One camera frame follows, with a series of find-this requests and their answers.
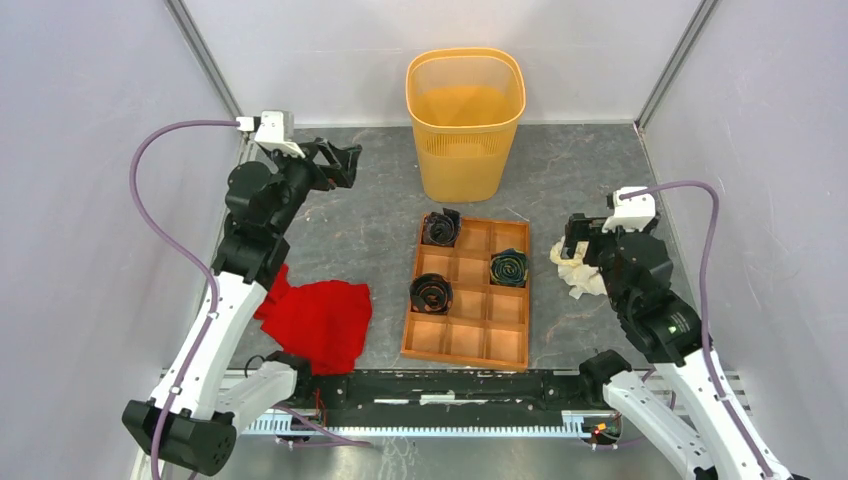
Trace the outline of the cream plastic trash bag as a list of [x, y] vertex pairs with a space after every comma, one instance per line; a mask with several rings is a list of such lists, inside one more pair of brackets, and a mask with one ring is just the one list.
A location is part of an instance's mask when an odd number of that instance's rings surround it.
[[579, 299], [584, 294], [606, 296], [607, 291], [599, 269], [583, 262], [589, 243], [578, 242], [573, 258], [563, 257], [564, 243], [565, 237], [562, 236], [551, 247], [549, 260], [557, 266], [558, 277], [570, 287], [569, 295], [574, 299]]

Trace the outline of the wooden compartment tray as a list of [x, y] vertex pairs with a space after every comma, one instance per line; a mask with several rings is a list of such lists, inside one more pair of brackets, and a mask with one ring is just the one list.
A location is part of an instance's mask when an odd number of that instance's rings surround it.
[[[530, 279], [524, 288], [490, 283], [490, 260], [506, 249], [530, 258], [526, 222], [467, 217], [454, 247], [421, 242], [417, 233], [413, 277], [401, 340], [402, 356], [494, 370], [524, 371], [529, 362]], [[409, 287], [426, 273], [443, 275], [454, 294], [447, 315], [412, 312]]]

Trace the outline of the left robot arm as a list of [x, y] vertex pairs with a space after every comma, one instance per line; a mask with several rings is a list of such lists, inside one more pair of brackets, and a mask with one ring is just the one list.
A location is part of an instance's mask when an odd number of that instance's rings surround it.
[[238, 437], [272, 407], [306, 405], [313, 379], [276, 352], [235, 387], [222, 382], [236, 346], [270, 292], [290, 246], [286, 230], [312, 191], [351, 188], [362, 147], [338, 148], [324, 138], [299, 144], [299, 155], [264, 148], [266, 162], [235, 167], [225, 195], [223, 237], [207, 278], [205, 308], [177, 357], [146, 400], [131, 400], [122, 423], [160, 478], [166, 464], [214, 476]]

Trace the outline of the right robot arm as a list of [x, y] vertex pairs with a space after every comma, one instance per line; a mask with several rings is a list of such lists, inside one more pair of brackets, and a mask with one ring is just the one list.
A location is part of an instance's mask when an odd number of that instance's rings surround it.
[[687, 414], [681, 419], [617, 352], [579, 367], [577, 392], [591, 408], [619, 411], [684, 479], [791, 479], [754, 432], [695, 309], [671, 288], [673, 262], [652, 236], [654, 221], [633, 233], [602, 229], [602, 217], [572, 215], [563, 252], [597, 267], [628, 341], [667, 382]]

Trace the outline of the yellow plastic trash bin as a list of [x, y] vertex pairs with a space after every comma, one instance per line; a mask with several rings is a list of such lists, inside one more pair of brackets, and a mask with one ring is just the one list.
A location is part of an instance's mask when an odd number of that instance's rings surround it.
[[526, 108], [517, 61], [489, 47], [428, 51], [408, 66], [405, 98], [425, 194], [441, 203], [494, 196]]

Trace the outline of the black green rolled bag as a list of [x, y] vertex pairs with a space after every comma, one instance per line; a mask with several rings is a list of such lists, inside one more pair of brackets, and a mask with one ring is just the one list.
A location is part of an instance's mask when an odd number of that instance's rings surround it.
[[503, 250], [492, 256], [489, 271], [493, 285], [524, 288], [529, 277], [528, 257], [514, 248]]

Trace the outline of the black rolled bag top-left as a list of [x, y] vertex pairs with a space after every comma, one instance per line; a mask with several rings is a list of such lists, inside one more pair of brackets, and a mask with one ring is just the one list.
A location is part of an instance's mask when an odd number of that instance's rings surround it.
[[431, 212], [423, 220], [421, 242], [424, 245], [454, 247], [461, 230], [461, 214], [457, 210], [443, 208]]

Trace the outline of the black rolled bag middle-left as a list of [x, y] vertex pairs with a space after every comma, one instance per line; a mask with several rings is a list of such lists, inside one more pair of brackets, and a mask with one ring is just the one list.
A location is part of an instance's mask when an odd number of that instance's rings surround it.
[[441, 274], [426, 273], [416, 277], [409, 287], [412, 312], [447, 315], [454, 299], [450, 282]]

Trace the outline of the red cloth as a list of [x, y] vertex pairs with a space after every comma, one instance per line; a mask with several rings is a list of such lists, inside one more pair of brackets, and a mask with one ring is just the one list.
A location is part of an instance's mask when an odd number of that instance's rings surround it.
[[352, 372], [373, 314], [369, 287], [341, 280], [293, 286], [288, 273], [284, 265], [254, 314], [261, 330], [308, 360], [314, 375]]

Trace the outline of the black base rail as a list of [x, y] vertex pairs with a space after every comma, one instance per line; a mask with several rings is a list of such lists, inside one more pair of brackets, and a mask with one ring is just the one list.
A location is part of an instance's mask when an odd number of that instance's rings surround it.
[[609, 417], [575, 370], [361, 369], [297, 382], [287, 405], [318, 413], [328, 427], [555, 427], [564, 414]]

